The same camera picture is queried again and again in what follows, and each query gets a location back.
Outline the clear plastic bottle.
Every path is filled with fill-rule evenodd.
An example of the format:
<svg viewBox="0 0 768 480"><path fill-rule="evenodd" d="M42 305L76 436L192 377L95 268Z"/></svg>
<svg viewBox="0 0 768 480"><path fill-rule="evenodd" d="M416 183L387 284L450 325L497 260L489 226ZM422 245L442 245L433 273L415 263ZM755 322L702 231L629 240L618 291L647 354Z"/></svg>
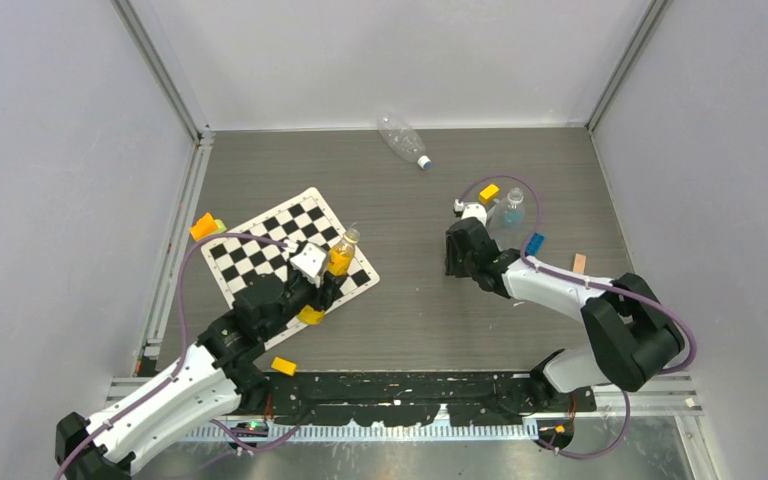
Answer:
<svg viewBox="0 0 768 480"><path fill-rule="evenodd" d="M521 188L511 188L493 208L488 219L488 233L500 250L519 248L525 236L525 195Z"/></svg>

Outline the yellow juice bottle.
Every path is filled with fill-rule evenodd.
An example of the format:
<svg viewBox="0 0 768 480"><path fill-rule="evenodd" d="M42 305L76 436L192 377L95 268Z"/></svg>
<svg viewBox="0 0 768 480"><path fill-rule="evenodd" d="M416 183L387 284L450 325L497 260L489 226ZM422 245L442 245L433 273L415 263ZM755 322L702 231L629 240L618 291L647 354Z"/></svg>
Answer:
<svg viewBox="0 0 768 480"><path fill-rule="evenodd" d="M354 227L348 227L337 244L330 248L325 264L323 284L319 288L312 305L306 305L297 315L297 319L307 325L317 325L333 305L336 294L345 283L348 270L356 254L360 233Z"/></svg>

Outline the clear bottle blue cap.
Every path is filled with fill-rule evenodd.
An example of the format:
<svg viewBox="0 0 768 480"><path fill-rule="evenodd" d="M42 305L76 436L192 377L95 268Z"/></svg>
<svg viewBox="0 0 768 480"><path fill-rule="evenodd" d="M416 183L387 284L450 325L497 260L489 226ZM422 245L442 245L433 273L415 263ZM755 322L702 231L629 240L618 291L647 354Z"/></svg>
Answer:
<svg viewBox="0 0 768 480"><path fill-rule="evenodd" d="M422 170L431 167L432 161L419 134L407 122L391 113L378 119L378 131L388 147L408 163Z"/></svg>

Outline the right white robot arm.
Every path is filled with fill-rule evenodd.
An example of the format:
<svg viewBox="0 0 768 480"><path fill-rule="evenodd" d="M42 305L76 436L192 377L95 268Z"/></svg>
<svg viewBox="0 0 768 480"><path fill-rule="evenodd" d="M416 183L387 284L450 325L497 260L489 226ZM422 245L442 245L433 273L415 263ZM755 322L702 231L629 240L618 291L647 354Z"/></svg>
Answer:
<svg viewBox="0 0 768 480"><path fill-rule="evenodd" d="M583 387L613 384L635 392L670 371L677 357L692 357L690 335L635 274L592 278L517 249L501 250L476 218L450 226L445 244L446 275L470 278L484 291L541 305L583 325L586 345L553 353L530 373L532 400L544 410L558 409Z"/></svg>

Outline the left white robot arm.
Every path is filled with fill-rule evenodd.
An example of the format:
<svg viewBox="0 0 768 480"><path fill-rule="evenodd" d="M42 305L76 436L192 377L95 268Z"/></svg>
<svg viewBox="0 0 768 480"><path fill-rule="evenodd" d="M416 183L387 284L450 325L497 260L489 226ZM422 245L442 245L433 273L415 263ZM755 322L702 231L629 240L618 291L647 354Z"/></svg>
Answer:
<svg viewBox="0 0 768 480"><path fill-rule="evenodd" d="M305 307L329 309L346 279L326 272L312 283L295 268L285 279L252 279L166 370L111 407L58 422L56 478L128 479L190 429L236 409L258 412L267 379L255 360Z"/></svg>

